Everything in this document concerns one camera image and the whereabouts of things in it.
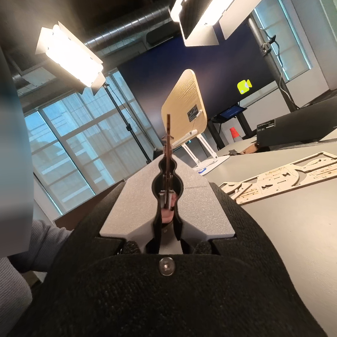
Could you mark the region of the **large dark display screen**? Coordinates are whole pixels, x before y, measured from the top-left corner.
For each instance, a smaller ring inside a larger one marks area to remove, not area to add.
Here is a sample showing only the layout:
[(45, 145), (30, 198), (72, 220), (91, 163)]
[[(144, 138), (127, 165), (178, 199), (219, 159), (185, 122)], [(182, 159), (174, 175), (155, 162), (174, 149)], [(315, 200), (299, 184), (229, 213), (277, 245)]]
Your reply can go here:
[(159, 137), (162, 105), (187, 69), (196, 75), (208, 119), (274, 81), (247, 24), (227, 40), (219, 24), (214, 28), (219, 45), (186, 47), (179, 35), (117, 67)]

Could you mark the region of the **black stand pole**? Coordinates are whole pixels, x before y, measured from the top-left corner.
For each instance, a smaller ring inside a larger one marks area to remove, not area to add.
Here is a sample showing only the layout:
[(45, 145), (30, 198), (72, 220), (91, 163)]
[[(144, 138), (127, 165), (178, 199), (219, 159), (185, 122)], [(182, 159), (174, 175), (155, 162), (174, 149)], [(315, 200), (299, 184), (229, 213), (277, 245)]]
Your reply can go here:
[(299, 107), (295, 104), (284, 80), (283, 80), (283, 66), (281, 65), (281, 68), (279, 69), (275, 60), (272, 57), (272, 43), (276, 43), (276, 40), (274, 38), (270, 38), (269, 40), (265, 40), (264, 36), (265, 34), (262, 33), (262, 29), (259, 28), (257, 22), (255, 21), (255, 18), (253, 14), (251, 13), (247, 17), (247, 25), (250, 27), (253, 36), (259, 45), (260, 52), (267, 63), (267, 66), (272, 74), (273, 79), (275, 80), (278, 89), (281, 92), (281, 95), (283, 96), (283, 99), (289, 109), (290, 112), (294, 112), (299, 110)]

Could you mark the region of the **studio light panel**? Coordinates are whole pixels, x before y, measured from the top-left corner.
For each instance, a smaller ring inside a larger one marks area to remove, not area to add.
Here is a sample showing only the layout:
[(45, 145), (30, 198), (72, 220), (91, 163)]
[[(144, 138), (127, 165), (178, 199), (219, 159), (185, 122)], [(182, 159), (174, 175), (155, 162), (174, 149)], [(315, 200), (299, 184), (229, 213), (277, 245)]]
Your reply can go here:
[(177, 0), (169, 10), (179, 23), (186, 47), (219, 45), (213, 26), (220, 24), (223, 36), (230, 35), (259, 5), (260, 0)]
[(96, 95), (105, 84), (103, 61), (61, 22), (41, 28), (35, 54), (44, 54), (44, 68), (80, 94), (90, 88)]

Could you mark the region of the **small blue screen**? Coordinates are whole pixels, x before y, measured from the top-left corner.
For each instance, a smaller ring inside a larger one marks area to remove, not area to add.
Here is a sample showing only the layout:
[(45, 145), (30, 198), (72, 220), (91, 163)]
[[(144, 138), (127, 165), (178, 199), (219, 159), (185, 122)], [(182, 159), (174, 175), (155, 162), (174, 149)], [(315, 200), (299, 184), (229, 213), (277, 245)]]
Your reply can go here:
[(220, 113), (219, 116), (226, 119), (230, 120), (231, 118), (237, 116), (238, 114), (244, 112), (247, 108), (241, 107), (238, 104), (228, 108), (224, 112)]

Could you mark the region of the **black equipment case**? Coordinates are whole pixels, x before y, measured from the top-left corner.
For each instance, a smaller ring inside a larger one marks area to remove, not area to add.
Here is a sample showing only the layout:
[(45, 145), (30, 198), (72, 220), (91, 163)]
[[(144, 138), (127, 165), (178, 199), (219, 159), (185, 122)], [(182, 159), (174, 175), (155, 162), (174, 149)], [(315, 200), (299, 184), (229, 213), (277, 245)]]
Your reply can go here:
[(337, 126), (337, 97), (301, 108), (258, 124), (256, 143), (260, 147), (322, 139)]

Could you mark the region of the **black light stand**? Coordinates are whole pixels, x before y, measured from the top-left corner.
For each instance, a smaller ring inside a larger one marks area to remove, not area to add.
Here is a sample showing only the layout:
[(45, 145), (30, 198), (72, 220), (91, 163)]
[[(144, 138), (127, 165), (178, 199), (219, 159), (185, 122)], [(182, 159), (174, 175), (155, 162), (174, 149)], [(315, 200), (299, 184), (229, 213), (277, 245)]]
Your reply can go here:
[(117, 112), (119, 113), (119, 115), (121, 116), (122, 120), (124, 121), (124, 124), (126, 125), (127, 131), (130, 132), (130, 134), (132, 135), (133, 139), (136, 141), (137, 146), (140, 148), (141, 152), (145, 156), (146, 164), (149, 164), (151, 162), (151, 159), (149, 158), (148, 154), (146, 153), (145, 149), (143, 148), (142, 144), (140, 143), (139, 139), (137, 138), (136, 134), (134, 133), (134, 131), (132, 129), (132, 126), (127, 121), (126, 117), (124, 116), (124, 114), (120, 110), (120, 108), (117, 105), (115, 99), (113, 98), (111, 92), (109, 91), (109, 89), (108, 89), (109, 84), (107, 82), (104, 82), (104, 84), (102, 85), (102, 87), (105, 89), (107, 95), (109, 96), (110, 100), (112, 101), (112, 103), (114, 104), (115, 108), (117, 109)]

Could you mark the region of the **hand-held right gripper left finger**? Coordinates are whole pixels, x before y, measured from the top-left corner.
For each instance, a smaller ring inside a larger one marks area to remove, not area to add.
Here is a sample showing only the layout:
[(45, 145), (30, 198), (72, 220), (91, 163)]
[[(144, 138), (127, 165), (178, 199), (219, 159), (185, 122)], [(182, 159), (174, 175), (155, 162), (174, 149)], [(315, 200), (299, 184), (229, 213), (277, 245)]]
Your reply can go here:
[(112, 207), (99, 234), (105, 238), (119, 238), (137, 243), (141, 252), (154, 238), (153, 223), (158, 200), (152, 183), (160, 174), (159, 163), (163, 154), (132, 175)]

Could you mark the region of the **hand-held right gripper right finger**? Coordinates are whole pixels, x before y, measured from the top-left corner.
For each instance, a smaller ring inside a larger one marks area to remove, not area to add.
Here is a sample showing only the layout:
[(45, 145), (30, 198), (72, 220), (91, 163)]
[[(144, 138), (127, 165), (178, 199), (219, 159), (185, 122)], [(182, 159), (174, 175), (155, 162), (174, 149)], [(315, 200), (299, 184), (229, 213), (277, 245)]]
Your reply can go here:
[(208, 180), (175, 155), (172, 160), (181, 183), (174, 211), (177, 240), (196, 246), (201, 241), (233, 238), (235, 231)]

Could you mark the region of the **silver ventilation duct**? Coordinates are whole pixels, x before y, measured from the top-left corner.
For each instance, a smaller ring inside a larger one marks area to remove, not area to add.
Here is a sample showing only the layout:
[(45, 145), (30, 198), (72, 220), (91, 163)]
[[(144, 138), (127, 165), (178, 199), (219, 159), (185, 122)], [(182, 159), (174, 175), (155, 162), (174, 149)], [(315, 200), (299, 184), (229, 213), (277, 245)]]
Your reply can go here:
[(172, 6), (169, 1), (159, 1), (123, 15), (91, 33), (84, 45), (101, 57), (128, 47), (171, 23)]

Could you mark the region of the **laser-cut wooden part sheet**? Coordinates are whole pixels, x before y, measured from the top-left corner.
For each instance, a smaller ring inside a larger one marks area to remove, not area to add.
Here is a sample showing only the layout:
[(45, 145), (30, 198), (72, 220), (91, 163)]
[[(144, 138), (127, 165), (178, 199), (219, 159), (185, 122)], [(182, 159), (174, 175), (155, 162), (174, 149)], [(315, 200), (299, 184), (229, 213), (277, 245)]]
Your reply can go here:
[(241, 182), (224, 182), (219, 188), (242, 206), (336, 176), (337, 156), (322, 151)]

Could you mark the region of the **brown leather piece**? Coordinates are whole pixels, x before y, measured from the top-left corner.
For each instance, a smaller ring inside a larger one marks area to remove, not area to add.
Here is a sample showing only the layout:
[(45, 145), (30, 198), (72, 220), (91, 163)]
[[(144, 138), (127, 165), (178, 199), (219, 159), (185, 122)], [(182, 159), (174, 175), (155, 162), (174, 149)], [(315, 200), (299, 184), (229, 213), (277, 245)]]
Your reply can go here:
[(248, 146), (246, 149), (240, 152), (240, 154), (253, 154), (256, 153), (260, 149), (260, 145), (257, 144), (256, 142), (251, 143), (250, 146)]

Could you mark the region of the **wooden book stand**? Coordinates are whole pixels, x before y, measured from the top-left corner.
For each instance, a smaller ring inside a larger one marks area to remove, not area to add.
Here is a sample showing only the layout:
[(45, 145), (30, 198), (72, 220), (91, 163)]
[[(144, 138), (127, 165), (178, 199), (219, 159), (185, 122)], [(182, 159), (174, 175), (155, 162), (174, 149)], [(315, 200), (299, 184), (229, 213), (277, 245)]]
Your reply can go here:
[[(161, 116), (165, 129), (167, 114), (171, 115), (172, 151), (183, 147), (196, 164), (193, 170), (201, 176), (230, 158), (230, 155), (218, 156), (203, 137), (207, 127), (207, 114), (193, 70), (187, 69), (182, 73), (162, 106)], [(211, 159), (200, 161), (188, 148), (186, 143), (195, 137), (207, 149)]]

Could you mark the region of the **person's left forearm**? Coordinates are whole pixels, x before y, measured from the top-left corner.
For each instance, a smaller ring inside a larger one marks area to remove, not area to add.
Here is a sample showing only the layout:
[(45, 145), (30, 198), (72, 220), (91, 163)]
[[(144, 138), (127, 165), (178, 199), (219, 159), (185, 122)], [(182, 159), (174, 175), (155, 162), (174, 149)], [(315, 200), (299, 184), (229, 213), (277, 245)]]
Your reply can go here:
[(33, 220), (29, 248), (1, 258), (0, 336), (7, 336), (32, 302), (32, 292), (22, 276), (28, 271), (49, 272), (71, 230)]

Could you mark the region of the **small wooden model part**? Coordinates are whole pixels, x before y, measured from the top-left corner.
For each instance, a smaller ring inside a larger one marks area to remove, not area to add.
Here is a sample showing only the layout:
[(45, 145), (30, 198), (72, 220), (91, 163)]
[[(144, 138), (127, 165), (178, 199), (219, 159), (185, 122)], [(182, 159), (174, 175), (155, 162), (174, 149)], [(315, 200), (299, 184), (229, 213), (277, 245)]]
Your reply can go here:
[(171, 174), (171, 158), (172, 158), (172, 143), (173, 137), (171, 136), (171, 115), (167, 114), (166, 118), (166, 145), (165, 145), (165, 175), (164, 175), (164, 206), (166, 210), (171, 209), (171, 201), (173, 190), (171, 188), (172, 174)]

